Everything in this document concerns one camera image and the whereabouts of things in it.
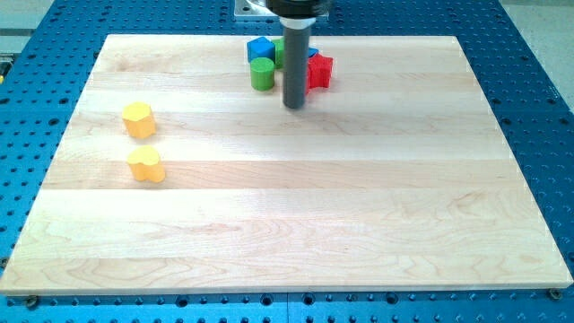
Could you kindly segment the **black robot arm end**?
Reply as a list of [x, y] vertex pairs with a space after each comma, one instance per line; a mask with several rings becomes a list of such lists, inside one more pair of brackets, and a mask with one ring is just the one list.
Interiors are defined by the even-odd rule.
[[265, 7], [279, 17], [283, 27], [303, 30], [310, 27], [318, 16], [326, 14], [333, 0], [266, 0]]

